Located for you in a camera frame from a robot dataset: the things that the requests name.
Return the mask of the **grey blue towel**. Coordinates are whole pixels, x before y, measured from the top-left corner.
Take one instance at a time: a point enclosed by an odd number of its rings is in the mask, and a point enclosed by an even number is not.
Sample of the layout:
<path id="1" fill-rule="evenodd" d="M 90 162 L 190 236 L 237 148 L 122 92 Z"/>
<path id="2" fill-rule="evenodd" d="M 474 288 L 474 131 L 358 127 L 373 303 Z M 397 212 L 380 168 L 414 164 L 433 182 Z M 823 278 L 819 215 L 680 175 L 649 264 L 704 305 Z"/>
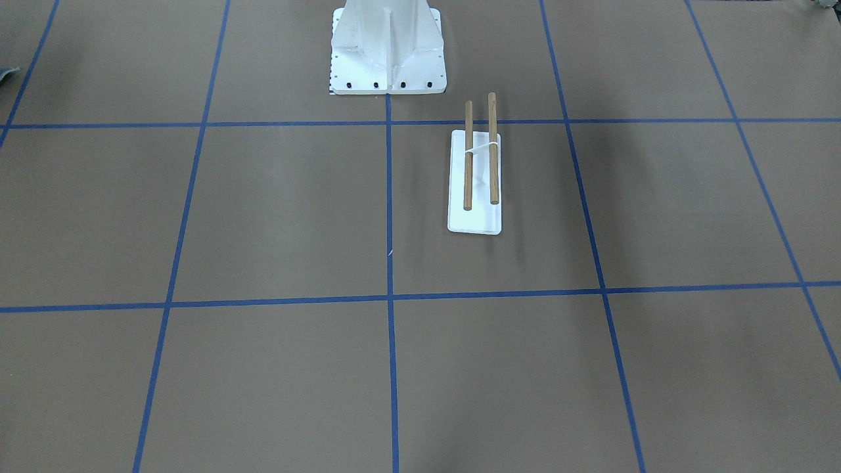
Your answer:
<path id="1" fill-rule="evenodd" d="M 0 69 L 0 85 L 3 86 L 6 83 L 12 81 L 12 78 L 19 73 L 18 67 L 1 67 Z"/>

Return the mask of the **white wooden towel rack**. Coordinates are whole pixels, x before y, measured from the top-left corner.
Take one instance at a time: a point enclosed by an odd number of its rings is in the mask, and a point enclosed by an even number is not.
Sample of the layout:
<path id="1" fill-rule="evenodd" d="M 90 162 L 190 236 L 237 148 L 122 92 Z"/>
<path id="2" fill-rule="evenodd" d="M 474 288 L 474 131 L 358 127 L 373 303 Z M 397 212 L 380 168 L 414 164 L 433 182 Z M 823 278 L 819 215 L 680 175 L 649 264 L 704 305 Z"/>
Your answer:
<path id="1" fill-rule="evenodd" d="M 465 104 L 465 125 L 451 132 L 447 230 L 474 235 L 501 234 L 501 135 L 497 95 L 488 93 L 488 129 L 474 130 L 472 102 Z"/>

